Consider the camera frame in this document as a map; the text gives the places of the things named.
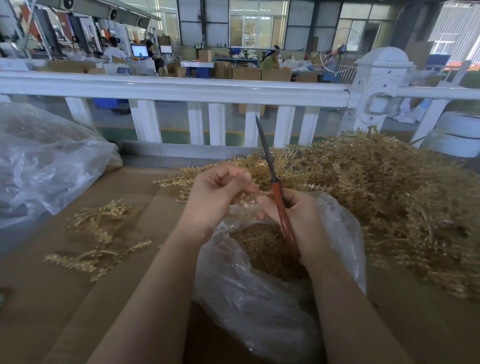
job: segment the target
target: person's right hand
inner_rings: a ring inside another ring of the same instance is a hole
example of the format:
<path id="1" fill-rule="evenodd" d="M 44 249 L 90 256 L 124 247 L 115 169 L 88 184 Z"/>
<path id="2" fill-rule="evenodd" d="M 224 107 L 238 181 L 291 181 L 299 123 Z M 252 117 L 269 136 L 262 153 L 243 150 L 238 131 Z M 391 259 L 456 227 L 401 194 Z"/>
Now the person's right hand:
<path id="1" fill-rule="evenodd" d="M 293 233 L 300 250 L 301 262 L 307 266 L 309 260 L 315 261 L 324 252 L 330 250 L 316 199 L 300 191 L 282 188 L 284 199 L 291 206 L 287 208 Z M 259 218 L 267 214 L 280 224 L 278 209 L 273 194 L 258 196 L 257 202 L 262 207 Z"/>

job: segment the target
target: person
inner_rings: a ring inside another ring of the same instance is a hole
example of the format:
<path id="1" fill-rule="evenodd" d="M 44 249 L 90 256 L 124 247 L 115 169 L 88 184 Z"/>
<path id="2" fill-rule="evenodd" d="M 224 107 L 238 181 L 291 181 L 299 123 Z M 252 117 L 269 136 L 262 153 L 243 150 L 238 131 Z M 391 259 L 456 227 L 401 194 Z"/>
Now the person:
<path id="1" fill-rule="evenodd" d="M 280 54 L 280 48 L 278 46 L 273 46 L 268 51 L 266 57 L 262 60 L 260 68 L 262 70 L 273 70 L 278 68 L 278 55 Z"/>
<path id="2" fill-rule="evenodd" d="M 152 46 L 153 42 L 150 39 L 147 39 L 145 42 L 145 45 L 147 46 L 147 52 L 148 56 L 153 59 L 155 62 L 155 69 L 158 70 L 159 68 L 163 67 L 163 59 L 158 57 L 153 51 L 152 51 Z"/>
<path id="3" fill-rule="evenodd" d="M 336 50 L 328 50 L 322 57 L 324 68 L 331 72 L 336 72 L 337 68 L 337 54 Z"/>
<path id="4" fill-rule="evenodd" d="M 112 56 L 115 56 L 117 58 L 121 58 L 123 60 L 127 59 L 127 56 L 125 55 L 125 52 L 121 49 L 118 48 L 118 41 L 114 36 L 111 36 L 108 38 L 108 47 L 103 52 L 103 55 L 108 58 L 108 61 L 111 63 L 112 62 Z"/>
<path id="5" fill-rule="evenodd" d="M 197 257 L 240 192 L 258 192 L 252 175 L 231 164 L 200 173 L 185 209 L 144 278 L 88 364 L 182 363 Z M 328 243 L 316 200 L 284 188 L 300 261 L 312 281 L 326 356 L 333 364 L 413 364 Z M 258 197 L 279 223 L 271 194 Z"/>

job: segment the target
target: person in green shirt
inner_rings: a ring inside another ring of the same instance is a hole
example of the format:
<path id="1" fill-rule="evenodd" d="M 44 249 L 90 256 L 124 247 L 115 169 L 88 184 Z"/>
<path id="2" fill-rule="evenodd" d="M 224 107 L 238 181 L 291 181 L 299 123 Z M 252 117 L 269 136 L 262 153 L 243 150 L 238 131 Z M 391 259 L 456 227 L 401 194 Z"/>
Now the person in green shirt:
<path id="1" fill-rule="evenodd" d="M 278 55 L 280 54 L 280 48 L 278 46 L 273 46 L 267 56 L 262 60 L 260 68 L 262 70 L 272 70 L 278 68 Z"/>

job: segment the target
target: forearm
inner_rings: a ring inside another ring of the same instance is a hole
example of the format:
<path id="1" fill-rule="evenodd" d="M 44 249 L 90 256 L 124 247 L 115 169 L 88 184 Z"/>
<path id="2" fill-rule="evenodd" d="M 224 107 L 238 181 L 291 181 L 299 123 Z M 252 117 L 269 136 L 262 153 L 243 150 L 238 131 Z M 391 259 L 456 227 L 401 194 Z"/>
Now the forearm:
<path id="1" fill-rule="evenodd" d="M 332 249 L 307 270 L 329 363 L 413 363 Z"/>
<path id="2" fill-rule="evenodd" d="M 202 236 L 176 228 L 89 364 L 181 363 Z"/>

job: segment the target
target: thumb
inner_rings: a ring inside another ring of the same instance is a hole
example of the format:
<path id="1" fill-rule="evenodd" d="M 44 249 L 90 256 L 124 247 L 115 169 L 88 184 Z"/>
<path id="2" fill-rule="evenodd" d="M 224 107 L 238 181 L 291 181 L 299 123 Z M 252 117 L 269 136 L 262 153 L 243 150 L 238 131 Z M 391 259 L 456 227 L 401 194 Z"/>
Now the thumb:
<path id="1" fill-rule="evenodd" d="M 278 215 L 278 207 L 273 199 L 268 196 L 258 196 L 257 202 L 262 207 L 262 210 L 270 216 L 273 220 L 280 224 L 280 216 Z"/>
<path id="2" fill-rule="evenodd" d="M 227 197 L 231 200 L 241 192 L 247 184 L 252 181 L 252 175 L 250 172 L 244 172 L 243 174 L 232 179 L 225 187 L 222 188 L 227 194 Z"/>

